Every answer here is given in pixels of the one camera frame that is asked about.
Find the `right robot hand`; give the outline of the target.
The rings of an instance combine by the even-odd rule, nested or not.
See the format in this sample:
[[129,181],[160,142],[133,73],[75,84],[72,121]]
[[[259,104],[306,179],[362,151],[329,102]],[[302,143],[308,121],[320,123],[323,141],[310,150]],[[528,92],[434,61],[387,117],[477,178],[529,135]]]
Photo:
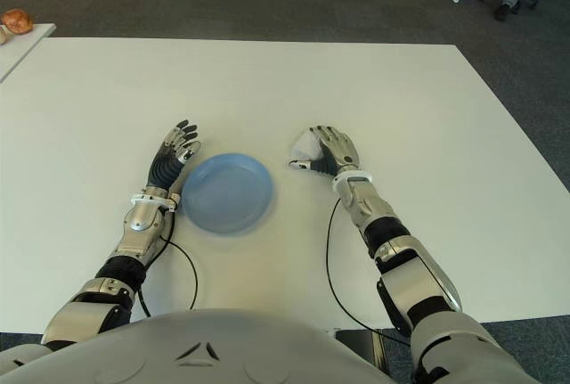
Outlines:
[[297,141],[296,157],[288,163],[294,169],[328,176],[360,169],[360,158],[350,137],[333,126],[309,127]]

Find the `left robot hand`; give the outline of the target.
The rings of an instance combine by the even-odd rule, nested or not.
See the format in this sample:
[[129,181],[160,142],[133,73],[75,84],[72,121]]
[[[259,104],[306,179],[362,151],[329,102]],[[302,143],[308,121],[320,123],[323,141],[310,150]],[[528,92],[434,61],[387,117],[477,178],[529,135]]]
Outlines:
[[188,119],[179,122],[159,146],[151,162],[147,185],[168,191],[199,149],[198,127]]

